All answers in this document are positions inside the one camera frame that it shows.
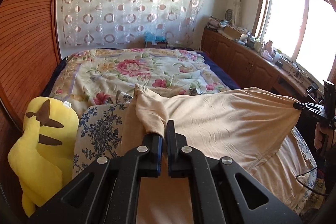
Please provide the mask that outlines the person's right hand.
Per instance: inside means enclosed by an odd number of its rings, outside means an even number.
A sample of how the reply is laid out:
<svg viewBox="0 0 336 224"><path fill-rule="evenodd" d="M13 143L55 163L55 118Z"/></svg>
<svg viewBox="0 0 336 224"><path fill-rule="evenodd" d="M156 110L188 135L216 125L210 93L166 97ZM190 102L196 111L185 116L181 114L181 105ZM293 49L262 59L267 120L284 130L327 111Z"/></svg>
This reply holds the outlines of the person's right hand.
<svg viewBox="0 0 336 224"><path fill-rule="evenodd" d="M326 126L321 126L318 122L315 127L315 135L314 135L314 146L316 149L322 148L323 145L323 137L329 135L329 128Z"/></svg>

